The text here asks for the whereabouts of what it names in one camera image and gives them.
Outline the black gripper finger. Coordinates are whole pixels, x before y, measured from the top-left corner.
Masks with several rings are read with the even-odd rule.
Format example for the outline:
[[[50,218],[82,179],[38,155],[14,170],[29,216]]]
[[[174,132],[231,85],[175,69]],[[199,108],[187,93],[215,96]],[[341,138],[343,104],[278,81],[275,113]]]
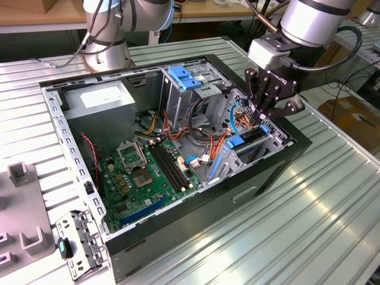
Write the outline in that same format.
[[[255,126],[259,124],[259,117],[262,113],[262,104],[265,101],[265,92],[268,87],[269,79],[265,71],[262,72],[261,69],[256,71],[253,68],[247,68],[245,70],[245,82],[248,100],[254,108],[253,115],[249,122]]]
[[[293,96],[285,103],[283,107],[272,107],[264,112],[264,115],[270,119],[282,118],[299,113],[305,109],[304,103],[299,96]]]

